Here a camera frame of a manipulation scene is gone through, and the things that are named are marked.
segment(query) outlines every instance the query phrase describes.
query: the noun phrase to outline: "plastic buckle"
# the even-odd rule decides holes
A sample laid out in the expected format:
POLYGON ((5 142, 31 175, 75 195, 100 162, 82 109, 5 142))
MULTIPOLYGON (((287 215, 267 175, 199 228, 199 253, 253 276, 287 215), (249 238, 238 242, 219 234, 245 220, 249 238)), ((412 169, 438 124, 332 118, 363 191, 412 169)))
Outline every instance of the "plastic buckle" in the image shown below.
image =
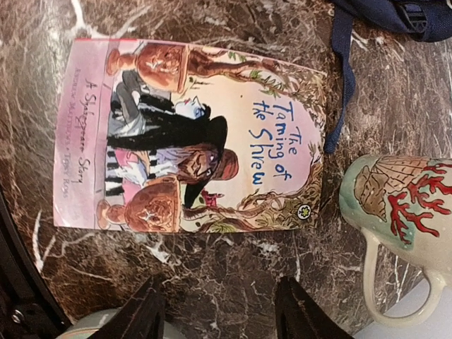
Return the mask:
POLYGON ((399 14, 403 17, 408 27, 418 34, 422 34, 427 29, 427 17, 422 7, 417 4, 398 4, 399 14))

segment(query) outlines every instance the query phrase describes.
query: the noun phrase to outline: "book cover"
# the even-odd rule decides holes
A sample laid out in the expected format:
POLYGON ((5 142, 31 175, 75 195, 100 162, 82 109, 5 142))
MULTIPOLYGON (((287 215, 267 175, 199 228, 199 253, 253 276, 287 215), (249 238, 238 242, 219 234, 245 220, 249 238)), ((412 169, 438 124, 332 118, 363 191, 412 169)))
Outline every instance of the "book cover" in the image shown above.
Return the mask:
POLYGON ((137 232, 314 226, 324 74, 154 40, 76 40, 61 94, 54 224, 137 232))

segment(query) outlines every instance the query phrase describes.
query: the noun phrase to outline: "blue strap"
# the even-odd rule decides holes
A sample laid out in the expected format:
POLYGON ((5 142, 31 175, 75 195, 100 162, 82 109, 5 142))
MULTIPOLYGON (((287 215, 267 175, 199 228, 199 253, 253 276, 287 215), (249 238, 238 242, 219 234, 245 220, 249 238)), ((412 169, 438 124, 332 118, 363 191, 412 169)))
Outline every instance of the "blue strap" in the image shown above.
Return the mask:
POLYGON ((348 102, 352 99, 352 96, 355 93, 355 75, 353 74, 352 67, 348 62, 348 58, 350 56, 350 44, 352 40, 352 29, 353 15, 342 10, 339 6, 335 6, 331 44, 333 45, 333 51, 339 57, 342 65, 344 84, 342 93, 342 111, 340 113, 339 121, 334 130, 327 135, 325 140, 324 150, 329 154, 334 153, 336 149, 340 137, 340 131, 344 125, 345 110, 348 102))

